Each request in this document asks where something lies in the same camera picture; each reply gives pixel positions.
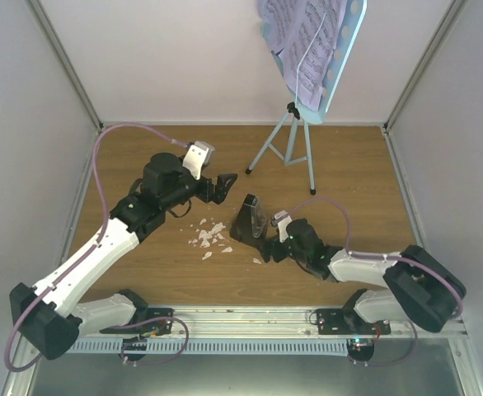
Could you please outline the black metronome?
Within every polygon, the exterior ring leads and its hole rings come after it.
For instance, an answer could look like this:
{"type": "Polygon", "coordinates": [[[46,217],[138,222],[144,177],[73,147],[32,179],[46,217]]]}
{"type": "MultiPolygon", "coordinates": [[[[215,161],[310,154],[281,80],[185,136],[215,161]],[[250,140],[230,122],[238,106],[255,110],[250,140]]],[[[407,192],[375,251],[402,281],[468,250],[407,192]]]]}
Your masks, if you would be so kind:
{"type": "MultiPolygon", "coordinates": [[[[244,201],[229,230],[229,236],[234,240],[238,241],[239,243],[242,243],[242,237],[251,235],[250,209],[247,205],[244,204],[244,201]]],[[[267,229],[266,231],[264,231],[261,237],[265,238],[266,233],[267,229]]]]}

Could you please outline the clear plastic metronome cover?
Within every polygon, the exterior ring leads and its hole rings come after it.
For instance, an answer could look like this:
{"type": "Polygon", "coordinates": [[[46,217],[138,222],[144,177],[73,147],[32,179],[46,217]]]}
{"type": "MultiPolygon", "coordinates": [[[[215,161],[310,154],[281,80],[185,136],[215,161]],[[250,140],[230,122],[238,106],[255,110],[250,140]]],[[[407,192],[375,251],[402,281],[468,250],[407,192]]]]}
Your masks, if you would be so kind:
{"type": "Polygon", "coordinates": [[[265,208],[260,198],[252,194],[246,196],[244,204],[250,209],[251,234],[254,238],[259,238],[267,229],[268,219],[265,208]]]}

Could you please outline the light blue music stand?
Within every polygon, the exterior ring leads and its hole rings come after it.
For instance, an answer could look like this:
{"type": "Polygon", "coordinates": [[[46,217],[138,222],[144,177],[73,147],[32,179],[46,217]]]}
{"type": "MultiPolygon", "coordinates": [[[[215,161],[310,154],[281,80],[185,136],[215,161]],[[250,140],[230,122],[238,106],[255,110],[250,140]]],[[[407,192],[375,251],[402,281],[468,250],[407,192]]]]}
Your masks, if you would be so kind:
{"type": "MultiPolygon", "coordinates": [[[[292,101],[286,106],[284,116],[274,127],[258,154],[247,167],[247,175],[252,173],[264,152],[270,149],[286,166],[307,162],[310,194],[316,194],[310,127],[312,125],[321,125],[325,121],[368,6],[366,1],[346,2],[348,5],[338,35],[335,52],[323,79],[323,93],[319,108],[316,111],[312,111],[305,107],[284,81],[292,96],[292,101]]],[[[265,43],[267,30],[266,24],[262,21],[261,34],[265,43]]],[[[280,58],[271,51],[270,53],[284,79],[283,65],[280,58]]]]}

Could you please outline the sheet music pages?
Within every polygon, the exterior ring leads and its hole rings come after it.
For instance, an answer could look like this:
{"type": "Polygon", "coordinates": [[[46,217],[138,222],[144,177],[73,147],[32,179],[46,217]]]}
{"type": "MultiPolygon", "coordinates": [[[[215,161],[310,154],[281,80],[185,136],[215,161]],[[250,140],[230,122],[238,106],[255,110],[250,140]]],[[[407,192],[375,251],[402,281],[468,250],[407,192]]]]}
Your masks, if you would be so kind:
{"type": "Polygon", "coordinates": [[[283,65],[289,89],[308,109],[321,103],[323,79],[335,52],[346,1],[259,1],[266,43],[283,65]]]}

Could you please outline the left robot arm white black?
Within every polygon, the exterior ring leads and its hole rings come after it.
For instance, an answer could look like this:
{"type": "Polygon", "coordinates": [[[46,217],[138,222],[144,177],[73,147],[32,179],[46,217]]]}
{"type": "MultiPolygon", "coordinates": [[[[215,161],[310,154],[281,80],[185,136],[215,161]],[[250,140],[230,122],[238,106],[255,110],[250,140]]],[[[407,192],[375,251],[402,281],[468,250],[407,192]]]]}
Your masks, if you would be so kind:
{"type": "Polygon", "coordinates": [[[15,331],[48,360],[62,356],[82,336],[145,332],[148,303],[131,290],[85,304],[80,300],[121,257],[159,229],[176,206],[193,198],[216,205],[225,201],[237,174],[204,177],[208,160],[196,147],[183,157],[153,155],[90,240],[33,286],[13,288],[9,298],[15,331]]]}

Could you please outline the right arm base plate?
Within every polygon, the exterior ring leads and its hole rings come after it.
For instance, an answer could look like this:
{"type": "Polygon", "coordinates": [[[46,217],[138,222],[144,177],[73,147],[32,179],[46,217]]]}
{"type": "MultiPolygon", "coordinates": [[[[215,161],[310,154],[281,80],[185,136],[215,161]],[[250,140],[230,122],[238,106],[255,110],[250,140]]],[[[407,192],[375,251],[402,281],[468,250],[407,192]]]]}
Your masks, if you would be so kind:
{"type": "Polygon", "coordinates": [[[308,321],[317,326],[320,335],[377,336],[392,333],[389,324],[383,321],[367,323],[352,309],[315,309],[310,313],[308,321]]]}

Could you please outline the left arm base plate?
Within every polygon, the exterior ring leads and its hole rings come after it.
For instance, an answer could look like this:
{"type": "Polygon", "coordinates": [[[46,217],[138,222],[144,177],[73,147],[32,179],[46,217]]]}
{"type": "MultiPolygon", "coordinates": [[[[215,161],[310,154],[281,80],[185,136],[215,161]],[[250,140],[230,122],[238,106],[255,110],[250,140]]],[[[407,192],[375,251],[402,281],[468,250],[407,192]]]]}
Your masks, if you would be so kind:
{"type": "MultiPolygon", "coordinates": [[[[139,309],[132,318],[125,324],[125,326],[135,325],[137,323],[145,322],[152,318],[171,317],[173,315],[173,309],[170,308],[145,308],[139,309]]],[[[156,322],[150,322],[141,326],[133,328],[118,328],[116,326],[110,328],[104,328],[100,330],[100,334],[124,334],[124,335],[136,335],[139,337],[150,337],[152,335],[164,335],[171,332],[171,325],[167,320],[160,320],[156,322]]]]}

